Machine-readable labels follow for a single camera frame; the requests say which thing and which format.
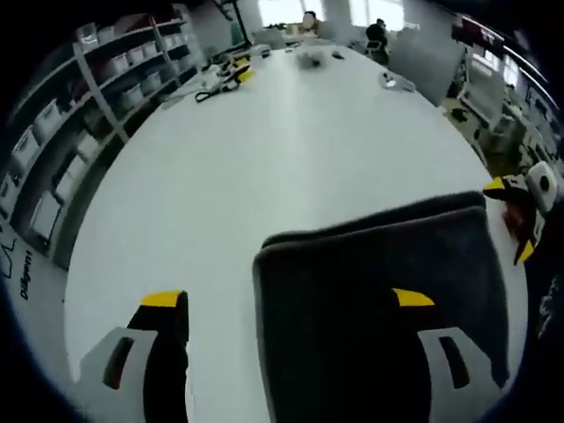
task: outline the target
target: white shelving unit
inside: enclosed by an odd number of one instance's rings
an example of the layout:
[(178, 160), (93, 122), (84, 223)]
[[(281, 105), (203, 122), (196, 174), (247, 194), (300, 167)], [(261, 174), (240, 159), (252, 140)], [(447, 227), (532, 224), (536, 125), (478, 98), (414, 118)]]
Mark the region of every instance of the white shelving unit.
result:
[[(169, 54), (177, 50), (178, 48), (182, 48), (183, 46), (188, 48), (189, 51), (193, 50), (193, 48), (189, 45), (191, 42), (193, 42), (190, 41), (193, 40), (193, 37), (190, 37), (188, 43), (183, 43), (180, 45), (175, 45), (171, 48), (166, 48), (166, 44), (163, 40), (164, 35), (162, 35), (161, 32), (165, 32), (166, 35), (169, 35), (171, 33), (181, 33), (181, 26), (183, 24), (189, 24), (190, 26), (190, 22), (189, 20), (180, 20), (180, 19), (175, 19), (169, 22), (159, 23), (159, 24), (156, 24), (153, 19), (150, 19), (150, 22), (151, 22), (150, 26), (118, 35), (113, 40), (101, 44), (96, 48), (93, 48), (92, 50), (89, 50), (87, 52), (83, 52), (80, 46), (77, 43), (75, 43), (73, 45), (73, 51), (74, 51), (73, 57), (58, 65), (47, 76), (45, 76), (37, 85), (35, 85), (29, 91), (26, 97), (18, 104), (18, 107), (11, 115), (11, 123), (13, 127), (16, 128), (15, 130), (11, 131), (12, 134), (11, 138), (14, 138), (11, 141), (11, 143), (13, 143), (13, 145), (15, 146), (19, 140), (19, 137), (21, 136), (21, 134), (19, 134), (20, 128), (23, 127), (24, 123), (26, 124), (26, 127), (28, 127), (31, 123), (33, 123), (33, 119), (30, 120), (31, 122), (26, 121), (27, 117), (30, 115), (30, 110), (32, 110), (31, 115), (33, 115), (33, 110), (38, 109), (39, 105), (42, 102), (46, 100), (51, 100), (43, 97), (46, 96), (45, 93), (54, 93), (56, 91), (53, 88), (56, 87), (57, 81), (58, 83), (60, 83), (61, 81), (66, 83), (67, 82), (65, 80), (66, 75), (70, 75), (73, 72), (73, 74), (76, 74), (79, 77), (82, 76), (82, 78), (84, 78), (84, 81), (88, 85), (88, 92), (78, 101), (76, 105), (74, 105), (66, 114), (63, 115), (61, 121), (53, 129), (49, 138), (46, 139), (42, 144), (40, 144), (40, 148), (34, 153), (33, 157), (29, 160), (26, 169), (24, 169), (23, 171), (21, 171), (21, 173), (19, 173), (19, 184), (17, 186), (18, 192), (16, 194), (16, 200), (14, 202), (14, 208), (10, 213), (10, 215), (7, 216), (7, 220), (11, 222), (13, 226), (14, 226), (13, 224), (14, 215), (15, 213), (18, 212), (18, 208), (27, 211), (27, 208), (29, 208), (33, 204), (34, 197), (29, 197), (26, 199), (26, 201), (23, 201), (22, 198), (28, 197), (27, 194), (29, 192), (33, 192), (34, 196), (37, 195), (37, 193), (35, 192), (37, 190), (34, 189), (33, 186), (30, 185), (29, 186), (30, 189), (25, 189), (25, 187), (30, 183), (34, 183), (30, 181), (31, 179), (33, 179), (33, 177), (31, 177), (32, 174), (37, 175), (39, 173), (43, 173), (44, 168), (48, 167), (45, 165), (46, 163), (45, 160), (42, 161), (42, 166), (39, 168), (40, 170), (38, 170), (37, 172), (34, 172), (33, 170), (38, 165), (38, 163), (41, 162), (42, 157), (46, 155), (44, 154), (44, 152), (48, 149), (48, 147), (50, 148), (51, 151), (49, 154), (52, 155), (52, 152), (54, 151), (53, 149), (57, 148), (57, 145), (53, 145), (53, 143), (55, 143), (56, 140), (61, 136), (60, 133), (62, 132), (62, 129), (67, 125), (70, 119), (72, 119), (73, 116), (75, 116), (81, 110), (85, 109), (86, 104), (96, 103), (98, 108), (100, 109), (100, 111), (102, 112), (102, 114), (104, 115), (104, 117), (106, 118), (106, 120), (109, 122), (111, 126), (111, 133), (100, 141), (100, 147), (98, 148), (98, 150), (93, 156), (87, 159), (85, 163), (85, 168), (82, 170), (79, 178), (77, 178), (74, 181), (72, 188), (70, 189), (70, 192), (66, 197), (66, 200), (63, 201), (61, 205), (61, 211), (53, 226), (51, 238), (48, 243), (49, 247), (45, 251), (45, 254), (48, 258), (56, 262), (61, 267), (65, 267), (65, 265), (68, 265), (67, 263), (62, 263), (59, 257), (59, 256), (64, 256), (65, 254), (68, 253), (68, 251), (64, 251), (62, 253), (62, 249), (63, 248), (66, 249), (66, 246), (68, 244), (68, 238), (69, 238), (69, 236), (65, 234), (65, 227), (68, 226), (65, 225), (65, 222), (70, 217), (70, 214), (72, 214), (73, 205), (77, 204), (76, 197), (84, 196), (84, 191), (80, 196), (78, 196), (78, 192), (81, 189), (81, 185), (85, 182), (85, 179), (88, 177), (88, 175), (91, 172), (93, 172), (93, 169), (96, 167), (100, 157), (103, 155), (104, 151), (106, 151), (110, 145), (112, 145), (113, 143), (123, 143), (123, 144), (127, 143), (127, 141), (129, 140), (129, 136), (126, 133), (124, 125), (128, 123), (134, 116), (136, 116), (141, 111), (141, 109), (145, 108), (148, 105), (148, 103), (151, 102), (153, 99), (155, 99), (160, 93), (163, 93), (167, 89), (173, 90), (174, 89), (173, 85), (175, 85), (176, 87), (180, 86), (179, 77), (185, 71), (176, 72), (174, 70), (174, 66), (172, 65), (172, 61), (170, 59)], [(116, 52), (123, 52), (123, 51), (127, 51), (128, 49), (139, 47), (140, 45), (148, 41), (156, 41), (160, 49), (157, 55), (146, 57), (146, 59), (143, 60), (142, 62), (134, 63), (130, 65), (124, 72), (112, 76), (110, 79), (104, 81), (103, 83), (98, 84), (96, 82), (92, 68), (94, 63), (97, 63), (100, 60), (106, 60), (106, 61), (110, 60), (116, 55)], [(118, 119), (115, 116), (115, 111), (110, 107), (110, 104), (108, 103), (108, 99), (106, 98), (105, 91), (109, 90), (111, 92), (111, 87), (117, 84), (123, 78), (127, 77), (128, 75), (137, 75), (143, 69), (146, 70), (149, 68), (149, 66), (152, 66), (153, 64), (157, 64), (159, 61), (163, 62), (161, 69), (168, 67), (169, 70), (168, 73), (170, 74), (170, 78), (168, 78), (165, 82), (163, 82), (163, 84), (159, 86), (159, 88), (147, 94), (143, 98), (143, 100), (140, 103), (138, 103), (133, 109), (127, 112), (125, 116), (123, 116), (121, 119)], [(69, 148), (68, 141), (65, 142), (64, 144), (67, 145), (64, 148)], [(118, 150), (113, 149), (110, 152), (110, 155), (113, 154), (114, 151), (117, 152)], [(11, 166), (9, 161), (5, 164), (5, 167), (6, 167), (5, 171), (8, 171), (10, 169)], [(52, 175), (46, 174), (44, 177), (50, 179), (50, 177), (53, 176), (53, 174), (55, 174), (58, 170), (59, 169), (50, 168), (49, 172)], [(22, 200), (22, 203), (21, 206), (18, 207), (20, 200)], [(24, 218), (18, 217), (18, 220), (20, 219), (24, 221), (26, 220), (25, 217)], [(20, 225), (26, 225), (26, 223), (22, 224), (21, 222), (18, 222), (16, 226), (20, 226)], [(14, 229), (16, 229), (17, 232), (20, 231), (20, 234), (22, 234), (22, 236), (26, 236), (27, 233), (26, 227), (18, 228), (16, 226), (14, 226)]]

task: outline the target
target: white table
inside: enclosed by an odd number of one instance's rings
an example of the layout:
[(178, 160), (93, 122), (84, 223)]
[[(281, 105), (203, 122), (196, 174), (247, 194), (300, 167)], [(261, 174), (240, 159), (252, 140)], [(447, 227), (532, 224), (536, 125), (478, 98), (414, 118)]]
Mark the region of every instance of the white table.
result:
[[(377, 63), (340, 50), (344, 61), (328, 57), (313, 71), (273, 52), (238, 92), (160, 109), (125, 145), (70, 262), (65, 335), (75, 376), (85, 353), (127, 324), (145, 295), (181, 288), (196, 421), (264, 423), (251, 281), (262, 241), (491, 181), (440, 109), (417, 93), (383, 90)], [(525, 275), (512, 264), (502, 204), (488, 200), (487, 211), (508, 282), (513, 378)]]

